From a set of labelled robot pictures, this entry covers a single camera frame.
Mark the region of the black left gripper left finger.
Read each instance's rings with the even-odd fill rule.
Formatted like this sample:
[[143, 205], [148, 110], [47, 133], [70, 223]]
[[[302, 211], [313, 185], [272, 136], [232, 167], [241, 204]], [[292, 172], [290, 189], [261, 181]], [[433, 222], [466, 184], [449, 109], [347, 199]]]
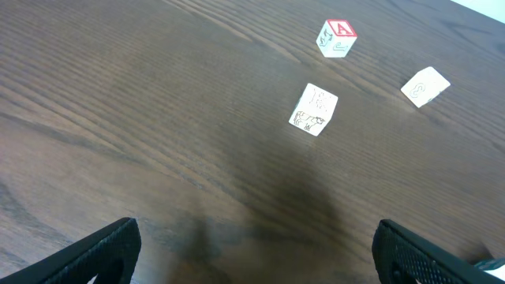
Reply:
[[129, 283], [141, 250], [137, 221], [122, 218], [33, 265], [4, 284]]

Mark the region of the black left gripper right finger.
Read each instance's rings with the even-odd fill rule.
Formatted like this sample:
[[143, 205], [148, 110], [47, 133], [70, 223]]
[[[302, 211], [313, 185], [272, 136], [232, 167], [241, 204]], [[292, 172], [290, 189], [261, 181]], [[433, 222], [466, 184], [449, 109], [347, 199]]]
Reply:
[[382, 284], [504, 284], [503, 258], [467, 263], [390, 219], [379, 222], [372, 256]]

